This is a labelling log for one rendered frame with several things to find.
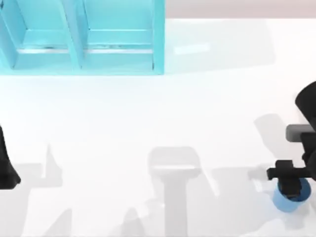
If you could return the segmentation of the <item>light blue rack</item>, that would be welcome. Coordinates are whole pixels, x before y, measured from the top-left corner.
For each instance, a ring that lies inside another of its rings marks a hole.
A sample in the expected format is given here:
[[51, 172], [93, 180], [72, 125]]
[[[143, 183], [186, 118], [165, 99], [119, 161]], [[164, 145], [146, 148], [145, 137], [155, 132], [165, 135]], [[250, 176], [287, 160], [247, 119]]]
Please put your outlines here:
[[162, 75], [165, 0], [0, 0], [0, 75]]

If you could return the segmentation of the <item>pale grey rounded box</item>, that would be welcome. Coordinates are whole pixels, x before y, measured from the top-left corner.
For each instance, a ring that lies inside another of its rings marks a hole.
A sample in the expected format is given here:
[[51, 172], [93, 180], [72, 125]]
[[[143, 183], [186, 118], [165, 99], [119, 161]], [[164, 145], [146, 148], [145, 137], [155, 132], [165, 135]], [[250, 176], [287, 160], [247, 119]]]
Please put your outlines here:
[[309, 124], [290, 124], [286, 127], [285, 136], [288, 142], [301, 142], [303, 133], [314, 132]]

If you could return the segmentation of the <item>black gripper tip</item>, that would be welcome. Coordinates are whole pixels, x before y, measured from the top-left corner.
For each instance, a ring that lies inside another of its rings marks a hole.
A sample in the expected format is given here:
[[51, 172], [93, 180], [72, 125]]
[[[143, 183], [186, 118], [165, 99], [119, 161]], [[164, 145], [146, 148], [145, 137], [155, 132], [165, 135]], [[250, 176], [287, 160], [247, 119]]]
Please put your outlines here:
[[12, 190], [20, 183], [21, 178], [9, 159], [3, 129], [0, 126], [0, 190]]

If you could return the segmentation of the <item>blue cup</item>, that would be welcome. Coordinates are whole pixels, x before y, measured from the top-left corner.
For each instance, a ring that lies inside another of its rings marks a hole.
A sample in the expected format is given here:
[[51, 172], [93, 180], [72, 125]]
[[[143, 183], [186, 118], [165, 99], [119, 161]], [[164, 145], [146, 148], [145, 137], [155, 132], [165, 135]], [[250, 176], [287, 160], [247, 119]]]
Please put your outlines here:
[[279, 181], [277, 182], [272, 201], [278, 210], [291, 213], [306, 202], [306, 200], [311, 196], [312, 189], [308, 180], [305, 178], [300, 178], [300, 184], [302, 187], [300, 194], [297, 197], [288, 198], [281, 193], [281, 184]]

